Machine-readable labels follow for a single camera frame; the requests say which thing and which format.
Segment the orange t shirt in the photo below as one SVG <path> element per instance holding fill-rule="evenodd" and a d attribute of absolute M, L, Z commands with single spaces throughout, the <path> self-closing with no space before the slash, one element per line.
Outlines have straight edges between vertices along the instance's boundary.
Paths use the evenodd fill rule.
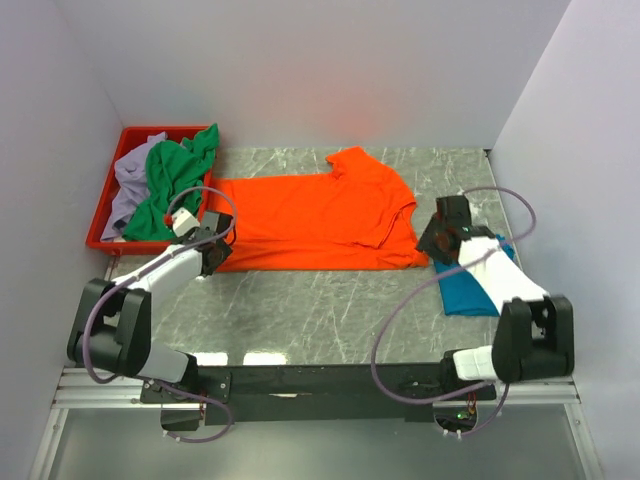
<path fill-rule="evenodd" d="M 360 147 L 310 175 L 215 179 L 211 211 L 238 215 L 223 272 L 423 268 L 416 199 L 391 167 Z"/>

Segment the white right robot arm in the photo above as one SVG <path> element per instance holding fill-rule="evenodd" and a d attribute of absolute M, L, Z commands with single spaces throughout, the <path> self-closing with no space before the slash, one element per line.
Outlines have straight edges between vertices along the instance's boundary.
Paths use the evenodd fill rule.
<path fill-rule="evenodd" d="M 532 281 L 506 242 L 475 225 L 466 196 L 436 199 L 436 211 L 416 249 L 433 261 L 443 304 L 454 314 L 482 298 L 498 314 L 490 345 L 449 355 L 461 381 L 517 383 L 570 375 L 575 366 L 573 306 Z"/>

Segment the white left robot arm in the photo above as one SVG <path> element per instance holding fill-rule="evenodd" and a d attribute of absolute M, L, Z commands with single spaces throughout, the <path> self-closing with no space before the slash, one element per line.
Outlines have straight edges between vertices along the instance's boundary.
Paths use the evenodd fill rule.
<path fill-rule="evenodd" d="M 197 387 L 195 356 L 152 340 L 154 310 L 197 277 L 212 275 L 230 256 L 235 217 L 207 211 L 162 253 L 128 275 L 94 279 L 81 294 L 66 353 L 95 373 Z"/>

